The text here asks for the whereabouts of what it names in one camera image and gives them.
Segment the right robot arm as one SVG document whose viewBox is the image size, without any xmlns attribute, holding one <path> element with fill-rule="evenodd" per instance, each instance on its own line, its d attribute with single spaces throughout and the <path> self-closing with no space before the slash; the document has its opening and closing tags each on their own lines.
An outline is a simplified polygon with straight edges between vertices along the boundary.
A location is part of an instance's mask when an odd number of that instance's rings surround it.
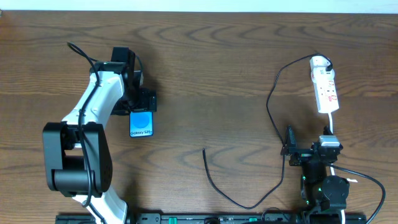
<svg viewBox="0 0 398 224">
<path fill-rule="evenodd" d="M 302 168 L 300 181 L 302 198 L 307 208 L 301 212 L 304 223 L 321 223 L 326 216 L 332 217 L 330 223 L 344 223 L 341 212 L 346 209 L 349 182 L 337 175 L 328 175 L 326 167 L 337 161 L 343 146 L 328 127 L 310 148 L 301 149 L 297 145 L 291 126 L 286 128 L 283 156 L 289 156 L 290 166 Z"/>
</svg>

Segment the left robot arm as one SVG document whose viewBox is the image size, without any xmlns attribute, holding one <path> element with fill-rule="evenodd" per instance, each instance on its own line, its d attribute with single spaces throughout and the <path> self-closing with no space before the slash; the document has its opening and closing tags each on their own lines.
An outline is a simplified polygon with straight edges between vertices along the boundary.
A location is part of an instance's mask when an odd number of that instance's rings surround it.
<svg viewBox="0 0 398 224">
<path fill-rule="evenodd" d="M 144 67 L 127 47 L 114 47 L 109 61 L 89 57 L 77 45 L 68 47 L 90 64 L 89 84 L 60 122 L 42 131 L 48 188 L 79 202 L 90 217 L 65 217 L 71 223 L 135 223 L 129 205 L 111 185 L 113 163 L 105 127 L 110 116 L 153 115 L 154 90 L 143 86 Z"/>
</svg>

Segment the blue Galaxy smartphone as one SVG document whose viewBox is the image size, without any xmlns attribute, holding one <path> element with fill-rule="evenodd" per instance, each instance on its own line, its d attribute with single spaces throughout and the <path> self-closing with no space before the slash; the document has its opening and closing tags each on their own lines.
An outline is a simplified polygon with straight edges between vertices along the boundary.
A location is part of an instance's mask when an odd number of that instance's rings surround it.
<svg viewBox="0 0 398 224">
<path fill-rule="evenodd" d="M 136 112 L 129 115 L 129 135 L 131 138 L 153 135 L 153 113 Z"/>
</svg>

